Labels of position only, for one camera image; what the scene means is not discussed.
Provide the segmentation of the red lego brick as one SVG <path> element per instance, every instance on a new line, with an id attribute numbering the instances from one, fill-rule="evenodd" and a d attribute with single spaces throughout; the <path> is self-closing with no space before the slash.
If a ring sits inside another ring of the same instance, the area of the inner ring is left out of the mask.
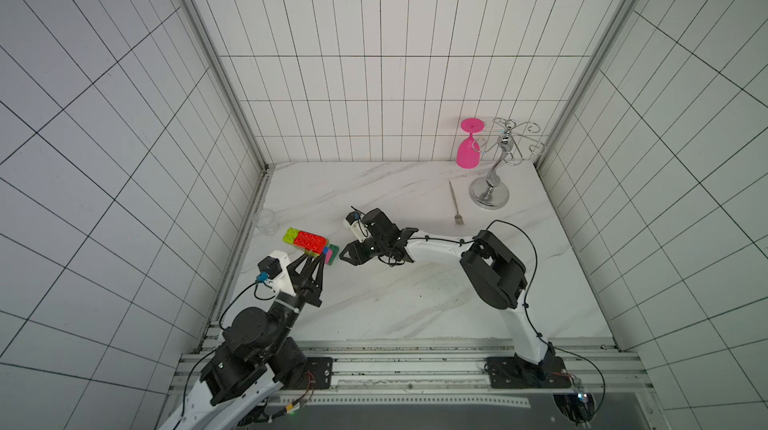
<path id="1" fill-rule="evenodd" d="M 309 232 L 299 231 L 293 240 L 293 245 L 312 256 L 319 256 L 325 251 L 328 240 Z"/>

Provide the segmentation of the silver fork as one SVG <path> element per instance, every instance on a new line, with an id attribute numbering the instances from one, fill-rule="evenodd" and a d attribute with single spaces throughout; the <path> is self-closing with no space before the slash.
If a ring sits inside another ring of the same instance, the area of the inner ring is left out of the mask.
<path id="1" fill-rule="evenodd" d="M 452 183 L 449 183 L 449 190 L 450 190 L 450 193 L 451 193 L 451 199 L 452 199 L 454 210 L 455 210 L 454 222 L 455 222 L 455 224 L 457 226 L 463 226 L 464 225 L 463 216 L 462 216 L 462 214 L 460 212 L 460 208 L 459 208 L 459 205 L 458 205 L 458 200 L 456 198 L 456 192 L 454 190 L 454 187 L 453 187 Z"/>

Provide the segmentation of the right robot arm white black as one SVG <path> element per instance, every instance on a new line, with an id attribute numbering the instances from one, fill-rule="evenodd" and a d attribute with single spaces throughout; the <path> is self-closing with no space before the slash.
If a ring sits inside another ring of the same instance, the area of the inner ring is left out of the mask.
<path id="1" fill-rule="evenodd" d="M 489 357 L 484 371 L 495 389 L 575 386 L 551 342 L 538 332 L 528 316 L 526 297 L 530 281 L 524 263 L 489 229 L 469 239 L 435 236 L 416 228 L 398 228 L 379 209 L 356 210 L 344 219 L 355 236 L 339 254 L 353 266 L 372 259 L 394 267 L 429 262 L 458 267 L 478 297 L 500 312 L 513 341 L 511 357 Z"/>

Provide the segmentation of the dark green lego brick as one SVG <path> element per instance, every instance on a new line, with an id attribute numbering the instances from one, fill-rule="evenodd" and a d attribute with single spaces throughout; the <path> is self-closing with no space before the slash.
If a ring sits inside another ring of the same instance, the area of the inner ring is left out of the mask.
<path id="1" fill-rule="evenodd" d="M 330 244 L 330 245 L 327 247 L 327 251 L 326 251 L 326 253 L 327 253 L 327 252 L 329 252 L 329 251 L 332 251 L 332 252 L 333 252 L 333 254 L 334 254 L 334 255 L 335 255 L 335 257 L 336 257 L 336 256 L 337 256 L 337 253 L 338 253 L 338 251 L 339 251 L 339 248 L 338 248 L 336 245 L 332 245 L 332 244 Z"/>

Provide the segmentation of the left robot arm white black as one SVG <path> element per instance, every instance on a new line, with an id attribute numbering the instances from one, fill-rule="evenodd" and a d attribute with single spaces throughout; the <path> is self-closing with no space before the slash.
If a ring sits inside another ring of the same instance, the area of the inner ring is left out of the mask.
<path id="1" fill-rule="evenodd" d="M 274 251 L 258 264 L 259 284 L 275 292 L 267 310 L 245 308 L 223 329 L 221 343 L 187 377 L 181 403 L 162 429 L 242 429 L 271 423 L 306 405 L 329 382 L 290 337 L 306 305 L 321 305 L 325 256 L 295 260 Z"/>

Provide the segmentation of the chrome glass holder stand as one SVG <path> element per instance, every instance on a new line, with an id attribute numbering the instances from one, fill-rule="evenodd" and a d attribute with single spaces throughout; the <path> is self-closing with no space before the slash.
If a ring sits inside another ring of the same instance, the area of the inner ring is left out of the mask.
<path id="1" fill-rule="evenodd" d="M 518 166 L 538 158 L 546 149 L 541 141 L 541 127 L 532 121 L 496 117 L 492 120 L 490 134 L 473 143 L 471 150 L 478 156 L 497 154 L 497 159 L 484 177 L 476 179 L 469 187 L 473 202 L 486 210 L 500 210 L 509 201 L 510 192 L 502 182 L 499 170 L 502 166 Z"/>

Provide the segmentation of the lime small lego brick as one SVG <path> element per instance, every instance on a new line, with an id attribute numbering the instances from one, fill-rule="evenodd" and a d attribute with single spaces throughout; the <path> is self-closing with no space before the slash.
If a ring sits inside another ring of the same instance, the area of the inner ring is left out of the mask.
<path id="1" fill-rule="evenodd" d="M 295 240 L 298 238 L 299 233 L 299 230 L 295 228 L 289 228 L 282 237 L 282 241 L 288 245 L 293 245 Z"/>

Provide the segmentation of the pink wine glass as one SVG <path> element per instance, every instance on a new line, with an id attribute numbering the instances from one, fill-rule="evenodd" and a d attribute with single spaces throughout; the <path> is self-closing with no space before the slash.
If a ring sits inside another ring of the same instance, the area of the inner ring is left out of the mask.
<path id="1" fill-rule="evenodd" d="M 468 118 L 461 122 L 460 128 L 467 134 L 467 137 L 461 142 L 456 155 L 456 164 L 462 169 L 474 169 L 481 160 L 482 151 L 475 135 L 481 133 L 485 124 L 477 118 Z"/>

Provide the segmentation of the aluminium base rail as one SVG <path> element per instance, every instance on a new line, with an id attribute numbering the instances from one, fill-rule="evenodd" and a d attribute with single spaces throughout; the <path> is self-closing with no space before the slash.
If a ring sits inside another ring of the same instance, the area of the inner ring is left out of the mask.
<path id="1" fill-rule="evenodd" d="M 554 341 L 567 374 L 596 396 L 639 393 L 653 385 L 640 358 L 619 350 L 609 338 L 561 338 Z M 539 387 L 525 387 L 498 368 L 514 353 L 509 339 L 437 339 L 305 341 L 310 358 L 329 358 L 316 374 L 326 394 L 388 393 L 555 393 L 572 388 L 560 372 Z"/>

